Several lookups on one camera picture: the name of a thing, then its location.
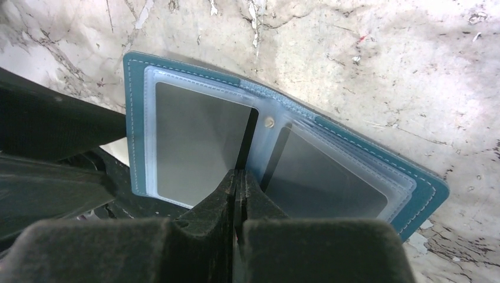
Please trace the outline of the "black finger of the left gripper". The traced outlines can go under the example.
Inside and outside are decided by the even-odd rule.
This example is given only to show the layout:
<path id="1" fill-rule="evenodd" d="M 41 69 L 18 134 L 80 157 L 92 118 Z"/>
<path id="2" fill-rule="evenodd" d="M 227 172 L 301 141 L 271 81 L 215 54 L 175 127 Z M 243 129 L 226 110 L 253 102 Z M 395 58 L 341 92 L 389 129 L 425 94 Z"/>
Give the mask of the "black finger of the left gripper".
<path id="1" fill-rule="evenodd" d="M 124 114 L 1 69 L 1 152 L 61 160 L 126 136 Z"/>
<path id="2" fill-rule="evenodd" d="M 43 219 L 76 218 L 115 199 L 104 161 L 78 154 L 55 162 L 1 155 L 1 243 Z"/>

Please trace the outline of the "grey card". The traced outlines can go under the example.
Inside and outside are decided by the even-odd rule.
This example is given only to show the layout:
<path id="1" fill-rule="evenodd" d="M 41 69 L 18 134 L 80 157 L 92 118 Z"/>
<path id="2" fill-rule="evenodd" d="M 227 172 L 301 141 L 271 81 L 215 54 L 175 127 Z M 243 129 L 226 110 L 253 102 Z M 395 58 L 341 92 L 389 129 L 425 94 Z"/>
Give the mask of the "grey card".
<path id="1" fill-rule="evenodd" d="M 261 189 L 291 218 L 375 218 L 388 203 L 291 126 L 279 133 Z"/>

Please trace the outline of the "blue leather card holder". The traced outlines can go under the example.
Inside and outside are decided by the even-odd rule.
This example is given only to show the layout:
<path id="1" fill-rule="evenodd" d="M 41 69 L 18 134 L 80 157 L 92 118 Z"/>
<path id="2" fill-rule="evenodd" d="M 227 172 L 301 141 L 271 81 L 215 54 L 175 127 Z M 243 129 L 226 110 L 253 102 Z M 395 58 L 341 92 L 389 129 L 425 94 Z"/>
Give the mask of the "blue leather card holder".
<path id="1" fill-rule="evenodd" d="M 375 218 L 390 223 L 403 239 L 449 197 L 448 184 L 436 173 L 263 84 L 213 66 L 135 51 L 124 55 L 123 71 L 131 189 L 136 195 L 178 205 L 157 193 L 156 84 L 166 83 L 258 111 L 255 125 L 245 133 L 241 160 L 234 169 L 249 171 L 259 187 L 281 129 L 291 126 L 300 137 L 385 195 L 388 203 Z"/>

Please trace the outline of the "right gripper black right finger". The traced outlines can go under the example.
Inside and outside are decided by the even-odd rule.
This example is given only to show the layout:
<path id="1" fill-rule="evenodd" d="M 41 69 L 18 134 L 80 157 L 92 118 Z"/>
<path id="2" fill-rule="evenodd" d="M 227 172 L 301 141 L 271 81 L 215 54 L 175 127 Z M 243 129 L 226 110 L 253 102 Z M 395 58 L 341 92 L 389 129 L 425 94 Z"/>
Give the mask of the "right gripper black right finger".
<path id="1" fill-rule="evenodd" d="M 244 170 L 236 173 L 235 190 L 244 282 L 415 282 L 390 224 L 290 218 Z"/>

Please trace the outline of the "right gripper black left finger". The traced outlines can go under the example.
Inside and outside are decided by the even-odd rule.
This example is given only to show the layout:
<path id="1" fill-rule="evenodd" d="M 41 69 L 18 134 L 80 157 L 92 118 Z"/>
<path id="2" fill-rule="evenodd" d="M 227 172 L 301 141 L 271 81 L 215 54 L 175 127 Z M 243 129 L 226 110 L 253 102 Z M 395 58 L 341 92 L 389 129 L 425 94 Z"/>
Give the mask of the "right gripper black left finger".
<path id="1" fill-rule="evenodd" d="M 39 221 L 1 261 L 2 282 L 231 282 L 236 170 L 176 219 Z"/>

